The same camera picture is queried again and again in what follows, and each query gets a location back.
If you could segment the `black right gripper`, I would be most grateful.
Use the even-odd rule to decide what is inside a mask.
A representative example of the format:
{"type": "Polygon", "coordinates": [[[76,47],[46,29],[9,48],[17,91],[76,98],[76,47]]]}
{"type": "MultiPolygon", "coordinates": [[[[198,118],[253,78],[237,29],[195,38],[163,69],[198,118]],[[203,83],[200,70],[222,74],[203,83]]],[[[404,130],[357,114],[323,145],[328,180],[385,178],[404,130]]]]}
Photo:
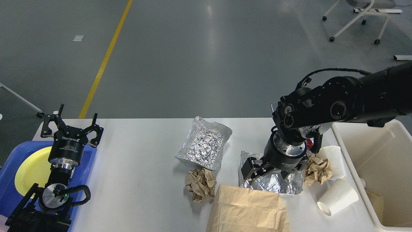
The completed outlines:
{"type": "Polygon", "coordinates": [[[283,179],[295,171],[303,171],[308,164],[305,142],[299,145],[287,143],[278,132],[272,132],[262,159],[248,157],[241,167],[243,180],[250,186],[256,179],[263,177],[274,169],[281,170],[283,179]]]}

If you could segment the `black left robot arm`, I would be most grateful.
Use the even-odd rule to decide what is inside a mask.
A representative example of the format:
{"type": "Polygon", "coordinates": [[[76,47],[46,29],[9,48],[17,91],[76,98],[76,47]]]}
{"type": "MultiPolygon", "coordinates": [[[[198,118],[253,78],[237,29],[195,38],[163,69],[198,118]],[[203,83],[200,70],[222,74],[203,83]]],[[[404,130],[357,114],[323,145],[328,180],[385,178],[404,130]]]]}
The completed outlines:
{"type": "Polygon", "coordinates": [[[34,183],[5,222],[9,232],[67,232],[71,225],[69,210],[91,199],[85,184],[70,187],[76,167],[81,165],[84,148],[96,148],[104,129],[97,124],[95,113],[85,129],[66,125],[58,113],[44,117],[42,138],[53,138],[48,156],[51,173],[44,187],[34,183]]]}

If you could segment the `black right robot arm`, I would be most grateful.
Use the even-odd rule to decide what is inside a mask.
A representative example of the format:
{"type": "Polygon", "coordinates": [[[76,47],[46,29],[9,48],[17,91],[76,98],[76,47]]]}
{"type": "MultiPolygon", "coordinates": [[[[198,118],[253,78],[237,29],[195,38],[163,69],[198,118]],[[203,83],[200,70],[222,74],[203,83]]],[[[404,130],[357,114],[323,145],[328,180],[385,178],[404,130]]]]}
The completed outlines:
{"type": "Polygon", "coordinates": [[[282,96],[272,112],[275,126],[260,159],[247,158],[241,168],[243,180],[254,180],[274,170],[283,179],[308,162],[306,139],[313,138],[313,154],[320,151],[323,134],[334,122],[366,123],[383,127],[400,115],[410,115],[411,61],[380,72],[337,68],[358,72],[362,77],[337,76],[309,88],[306,75],[289,95],[282,96]]]}

